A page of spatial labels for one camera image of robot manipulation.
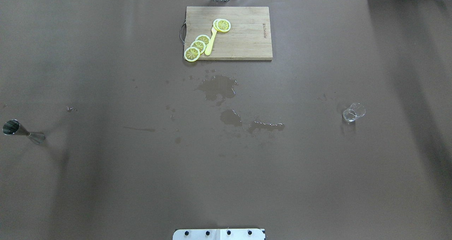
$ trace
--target wooden cutting board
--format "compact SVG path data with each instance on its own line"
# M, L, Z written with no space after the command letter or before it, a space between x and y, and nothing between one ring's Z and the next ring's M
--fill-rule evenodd
M231 22L231 30L218 32L210 56L199 60L272 60L268 7L187 7L184 51L201 34L212 36L213 20Z

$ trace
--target water spill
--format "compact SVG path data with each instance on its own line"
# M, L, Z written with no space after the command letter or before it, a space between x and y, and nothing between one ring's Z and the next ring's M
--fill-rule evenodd
M232 109L223 111L220 115L220 120L227 125L242 126L242 118Z
M317 97L317 98L315 98L315 99L316 99L316 100L321 100L321 101L326 101L326 100L327 100L326 94L323 94L323 98Z
M126 126L123 126L123 128L124 128L124 129L134 129L134 130L141 130L141 131L155 132L155 129L137 129L137 128L126 127Z
M215 101L220 95L221 101L216 103L217 106L220 106L226 98L233 98L236 95L234 85L238 85L238 83L230 77L213 76L210 80L202 80L197 89L205 93L206 100Z
M69 106L66 106L66 108L67 108L66 111L68 111L69 113L71 113L72 111L77 111L77 109L75 109L73 107L69 108Z
M255 129L266 129L269 131L273 131L277 129L278 131L281 131L286 127L283 123L277 123L277 124L271 124L271 123L264 123L264 122L258 122L254 121L250 124L250 127L248 129L248 132L253 133Z

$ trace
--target yellow plastic spatula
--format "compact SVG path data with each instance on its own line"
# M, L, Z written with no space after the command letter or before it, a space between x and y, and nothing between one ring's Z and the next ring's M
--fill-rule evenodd
M207 45L206 50L204 51L205 55L210 55L212 53L213 41L215 40L216 33L217 31L215 27L212 26L212 36L210 37L210 41Z

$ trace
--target brown tabletop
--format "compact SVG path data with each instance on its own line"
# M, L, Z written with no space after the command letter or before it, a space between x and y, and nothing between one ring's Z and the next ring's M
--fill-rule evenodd
M215 5L268 6L273 61L184 61L186 7ZM0 136L0 239L451 239L451 13L451 0L0 0L0 120L47 136ZM367 113L346 124L353 102Z

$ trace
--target cutting board handle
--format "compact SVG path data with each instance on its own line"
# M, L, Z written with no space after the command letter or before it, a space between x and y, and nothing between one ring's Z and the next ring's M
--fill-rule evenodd
M182 38L182 31L184 30L184 26L185 26L185 33L184 33L184 38ZM187 20L185 19L184 23L180 27L180 33L179 33L179 37L180 37L180 40L182 40L183 45L185 45L185 37L186 36L187 36Z

